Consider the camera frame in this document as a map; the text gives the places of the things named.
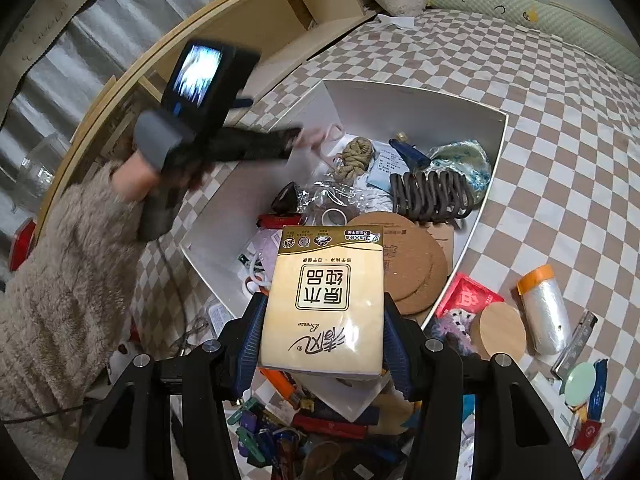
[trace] plastic bag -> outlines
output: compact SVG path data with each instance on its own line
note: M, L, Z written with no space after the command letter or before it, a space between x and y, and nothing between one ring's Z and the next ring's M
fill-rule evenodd
M306 225L345 225L359 214L392 209L388 193L376 188L359 189L339 182L315 182L298 194L298 213L307 216ZM328 210L340 213L325 214ZM338 223L332 219L341 219Z
M426 170L439 173L455 170L466 177L474 196L474 204L482 202L491 180L491 164L484 149L477 140L462 140L445 146L431 148L425 153L431 159Z

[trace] white box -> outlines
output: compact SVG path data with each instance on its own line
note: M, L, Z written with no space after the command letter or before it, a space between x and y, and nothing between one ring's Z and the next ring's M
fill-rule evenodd
M322 80L309 89L274 127L341 123L353 136L382 142L404 132L422 152L433 146L475 139L484 148L495 174L507 120L507 114L500 110L442 92L335 79ZM338 141L324 150L340 151L345 142ZM193 268L234 316L241 317L248 303L238 278L242 267L238 255L257 231L258 215L270 211L276 194L292 180L304 186L325 172L326 167L305 152L293 154L286 164L241 162L180 242ZM462 221L462 229L455 231L452 276L476 228L484 202ZM432 308L423 327L433 311Z

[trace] camera screen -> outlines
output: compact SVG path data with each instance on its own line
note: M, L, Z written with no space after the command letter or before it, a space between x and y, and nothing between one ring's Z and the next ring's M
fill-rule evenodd
M222 53L208 46L193 45L184 59L174 90L197 106L200 106L209 85L216 75Z

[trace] fuzzy beige sweater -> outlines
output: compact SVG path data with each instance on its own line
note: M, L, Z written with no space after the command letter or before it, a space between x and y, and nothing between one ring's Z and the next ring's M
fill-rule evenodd
M72 186L0 304L3 420L82 403L116 348L143 244L140 208L111 188L115 164ZM7 425L42 480L62 478L76 448L78 412Z

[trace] cork coaster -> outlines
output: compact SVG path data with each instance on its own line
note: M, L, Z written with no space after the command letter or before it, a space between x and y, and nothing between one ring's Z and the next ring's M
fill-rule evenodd
M433 236L395 213L364 213L348 225L358 224L384 228L385 291L400 313L414 314L430 306L447 281L447 259ZM401 300L418 289L419 295L401 308Z
M476 316L471 323L470 336L484 359L502 352L518 362L527 345L527 334L520 314L511 305L501 301L488 304Z

